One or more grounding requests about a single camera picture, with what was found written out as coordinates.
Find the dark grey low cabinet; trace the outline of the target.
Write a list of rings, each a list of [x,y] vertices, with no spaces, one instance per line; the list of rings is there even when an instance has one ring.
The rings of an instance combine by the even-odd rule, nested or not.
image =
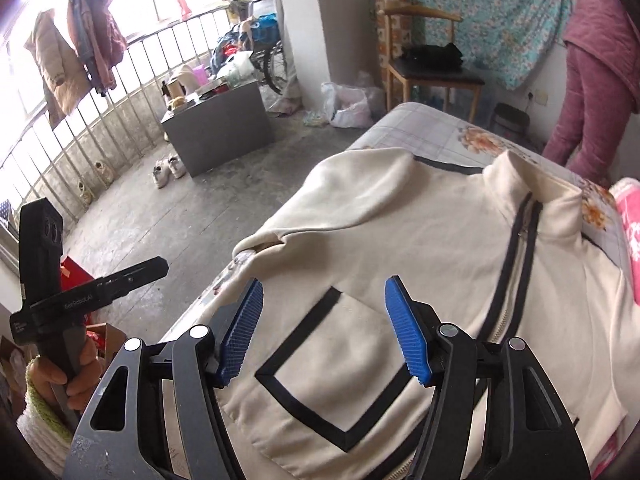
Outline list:
[[[256,82],[192,103],[160,122],[190,176],[196,177],[274,141]]]

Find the red box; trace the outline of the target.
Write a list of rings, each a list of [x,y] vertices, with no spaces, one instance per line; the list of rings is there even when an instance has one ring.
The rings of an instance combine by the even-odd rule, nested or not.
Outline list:
[[[91,281],[93,281],[93,276],[70,256],[65,256],[61,260],[61,288],[63,292]]]

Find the teal floral hanging cloth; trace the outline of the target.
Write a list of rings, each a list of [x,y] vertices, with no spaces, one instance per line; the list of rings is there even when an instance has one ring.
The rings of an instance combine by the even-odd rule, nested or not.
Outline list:
[[[487,70],[506,90],[521,87],[561,42],[572,0],[410,0],[458,14],[454,43],[465,64]]]

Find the white shoe left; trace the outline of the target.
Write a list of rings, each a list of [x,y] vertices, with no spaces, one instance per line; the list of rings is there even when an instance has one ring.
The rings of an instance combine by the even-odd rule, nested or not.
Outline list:
[[[171,176],[171,172],[166,162],[158,160],[152,168],[152,178],[157,188],[164,188]]]

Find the white shoe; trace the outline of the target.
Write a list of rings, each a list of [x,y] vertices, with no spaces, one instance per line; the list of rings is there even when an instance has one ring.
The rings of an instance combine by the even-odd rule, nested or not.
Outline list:
[[[166,162],[175,179],[180,179],[186,175],[186,167],[178,155],[171,155]]]
[[[157,188],[164,188],[171,176],[171,172],[166,162],[158,160],[152,168],[152,178]]]

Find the white shoe right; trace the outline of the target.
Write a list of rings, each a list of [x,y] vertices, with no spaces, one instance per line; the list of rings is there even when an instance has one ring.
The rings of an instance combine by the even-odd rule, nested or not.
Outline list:
[[[178,155],[171,155],[166,162],[175,179],[180,179],[186,175],[186,167]]]

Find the wooden chair dark seat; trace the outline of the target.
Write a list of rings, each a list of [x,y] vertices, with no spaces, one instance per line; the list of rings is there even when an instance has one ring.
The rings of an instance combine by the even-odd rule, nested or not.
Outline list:
[[[482,77],[463,67],[463,54],[454,44],[456,25],[463,21],[459,14],[432,9],[423,4],[395,1],[390,6],[381,4],[376,16],[383,24],[383,53],[386,61],[382,67],[386,110],[394,107],[396,93],[394,82],[401,86],[401,103],[411,98],[415,86],[443,88],[442,109],[446,112],[450,102],[450,90],[469,90],[473,93],[468,122],[474,122],[480,94],[485,85]],[[394,55],[394,23],[402,24],[407,18],[447,21],[448,44],[401,44],[399,54]]]

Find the black bag on chair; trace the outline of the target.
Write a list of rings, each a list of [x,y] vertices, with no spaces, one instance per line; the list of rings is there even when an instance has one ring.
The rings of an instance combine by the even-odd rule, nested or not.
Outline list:
[[[453,42],[443,47],[432,44],[402,47],[400,58],[417,70],[434,72],[455,72],[463,65],[463,54]]]

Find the metal balcony railing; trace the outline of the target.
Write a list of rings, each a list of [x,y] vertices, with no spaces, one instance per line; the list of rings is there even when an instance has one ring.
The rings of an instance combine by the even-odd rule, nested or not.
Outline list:
[[[13,209],[47,197],[76,222],[123,172],[160,144],[162,82],[185,65],[207,65],[228,29],[225,8],[131,38],[113,70],[115,89],[90,92],[49,124],[42,80],[29,52],[1,49],[1,197]]]

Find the wall power socket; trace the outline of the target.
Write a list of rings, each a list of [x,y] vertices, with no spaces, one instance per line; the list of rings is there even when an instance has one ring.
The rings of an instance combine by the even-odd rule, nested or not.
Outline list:
[[[540,106],[546,106],[548,104],[549,95],[547,91],[541,89],[534,90],[534,102]]]

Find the black waste bin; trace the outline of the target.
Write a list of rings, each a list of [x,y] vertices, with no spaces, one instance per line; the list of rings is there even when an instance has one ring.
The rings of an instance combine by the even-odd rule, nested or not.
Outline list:
[[[491,113],[489,129],[494,133],[502,133],[507,139],[526,138],[530,125],[530,117],[524,110],[499,102]]]

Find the beige hanging coat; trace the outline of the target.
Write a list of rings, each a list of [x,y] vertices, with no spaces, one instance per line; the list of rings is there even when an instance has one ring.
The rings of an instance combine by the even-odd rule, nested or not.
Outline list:
[[[87,72],[56,27],[53,9],[37,15],[25,49],[40,73],[49,125],[55,130],[90,92]]]

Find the cream zip jacket black trim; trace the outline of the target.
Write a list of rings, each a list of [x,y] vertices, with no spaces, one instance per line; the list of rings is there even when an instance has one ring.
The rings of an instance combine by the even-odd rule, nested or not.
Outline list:
[[[482,169],[400,148],[320,162],[236,246],[264,306],[240,374],[217,393],[250,479],[388,479],[408,466],[430,390],[387,316],[391,276],[477,340],[524,339],[587,460],[639,418],[639,309],[582,235],[582,191],[512,152]]]

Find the person in pink clothes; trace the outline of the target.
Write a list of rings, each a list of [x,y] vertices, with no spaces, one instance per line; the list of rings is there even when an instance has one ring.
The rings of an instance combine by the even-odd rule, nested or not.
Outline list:
[[[639,111],[639,31],[620,0],[576,0],[564,42],[565,96],[544,157],[600,184]]]

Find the pink floral fleece blanket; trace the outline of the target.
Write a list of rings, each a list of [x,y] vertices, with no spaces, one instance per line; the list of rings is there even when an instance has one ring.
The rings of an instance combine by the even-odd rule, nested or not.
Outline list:
[[[640,298],[640,182],[634,178],[618,180],[610,194],[622,217],[630,257],[634,301]]]

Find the bed with floral sheet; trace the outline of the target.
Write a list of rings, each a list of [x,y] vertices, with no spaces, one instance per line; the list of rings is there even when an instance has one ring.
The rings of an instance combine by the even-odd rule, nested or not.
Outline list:
[[[527,148],[415,102],[399,105],[350,147],[353,150],[403,148],[416,156],[464,169],[483,168],[504,151],[518,154],[549,174],[582,189],[582,234],[622,269],[628,281],[634,281],[636,262],[628,245],[626,219],[618,212],[608,190],[575,176]]]

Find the white plastic bag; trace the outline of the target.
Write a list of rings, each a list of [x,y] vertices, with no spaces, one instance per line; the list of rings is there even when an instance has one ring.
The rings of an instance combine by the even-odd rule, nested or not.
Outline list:
[[[324,82],[323,114],[334,128],[369,128],[373,125],[367,90]]]

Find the wheelchair with blue bag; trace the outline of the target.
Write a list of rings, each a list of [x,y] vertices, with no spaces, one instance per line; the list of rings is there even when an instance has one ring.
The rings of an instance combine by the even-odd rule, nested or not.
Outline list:
[[[226,65],[247,61],[260,82],[281,94],[288,83],[288,61],[276,0],[230,0],[226,11],[231,26],[213,50],[210,73],[218,75]]]

